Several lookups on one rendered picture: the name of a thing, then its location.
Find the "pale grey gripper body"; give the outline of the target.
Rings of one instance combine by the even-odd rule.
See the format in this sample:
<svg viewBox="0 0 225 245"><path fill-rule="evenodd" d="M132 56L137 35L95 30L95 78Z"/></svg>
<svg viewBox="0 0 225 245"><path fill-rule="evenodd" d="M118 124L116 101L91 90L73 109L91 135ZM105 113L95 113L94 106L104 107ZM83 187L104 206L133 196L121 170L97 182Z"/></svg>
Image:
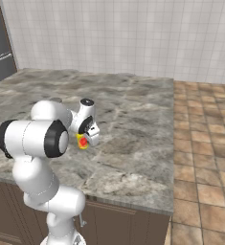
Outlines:
<svg viewBox="0 0 225 245"><path fill-rule="evenodd" d="M100 129L93 125L85 134L85 138L91 146L95 146L99 143Z"/></svg>

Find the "yellow cup with red mark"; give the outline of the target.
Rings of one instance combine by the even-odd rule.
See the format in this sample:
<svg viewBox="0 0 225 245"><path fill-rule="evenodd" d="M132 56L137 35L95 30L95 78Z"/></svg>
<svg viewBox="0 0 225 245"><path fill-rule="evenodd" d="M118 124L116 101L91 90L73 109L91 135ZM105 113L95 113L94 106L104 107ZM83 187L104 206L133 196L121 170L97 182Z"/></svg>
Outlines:
<svg viewBox="0 0 225 245"><path fill-rule="evenodd" d="M89 146L88 141L83 134L77 134L76 138L80 149L86 149Z"/></svg>

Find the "brown cupboard door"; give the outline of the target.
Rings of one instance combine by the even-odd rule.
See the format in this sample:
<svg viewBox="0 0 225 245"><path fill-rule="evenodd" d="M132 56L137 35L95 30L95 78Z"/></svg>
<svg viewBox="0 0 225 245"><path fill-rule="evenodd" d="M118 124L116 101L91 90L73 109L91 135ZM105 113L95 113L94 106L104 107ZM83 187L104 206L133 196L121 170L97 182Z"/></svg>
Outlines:
<svg viewBox="0 0 225 245"><path fill-rule="evenodd" d="M25 205L18 186L0 182L0 241L40 245L48 234L46 216Z"/></svg>
<svg viewBox="0 0 225 245"><path fill-rule="evenodd" d="M164 245L169 216L87 200L77 230L87 245Z"/></svg>

